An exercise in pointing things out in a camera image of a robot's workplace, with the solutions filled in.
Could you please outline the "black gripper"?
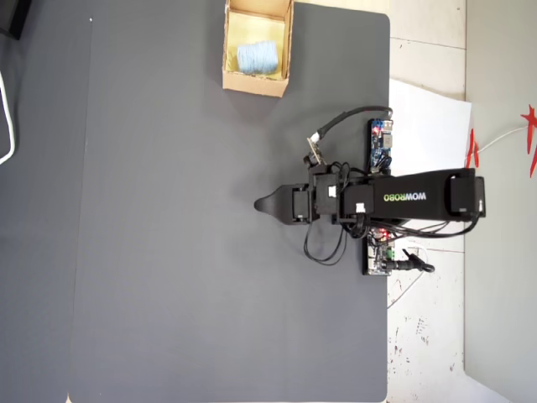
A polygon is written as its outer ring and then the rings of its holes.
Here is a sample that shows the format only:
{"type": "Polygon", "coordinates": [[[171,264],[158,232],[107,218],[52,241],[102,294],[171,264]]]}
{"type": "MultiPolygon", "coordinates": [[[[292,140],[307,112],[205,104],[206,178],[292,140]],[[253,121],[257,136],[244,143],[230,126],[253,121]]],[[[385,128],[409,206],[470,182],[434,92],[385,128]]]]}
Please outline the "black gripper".
{"type": "Polygon", "coordinates": [[[271,194],[254,202],[258,212],[266,213],[285,225],[310,224],[314,221],[310,188],[307,184],[280,186],[271,194]]]}

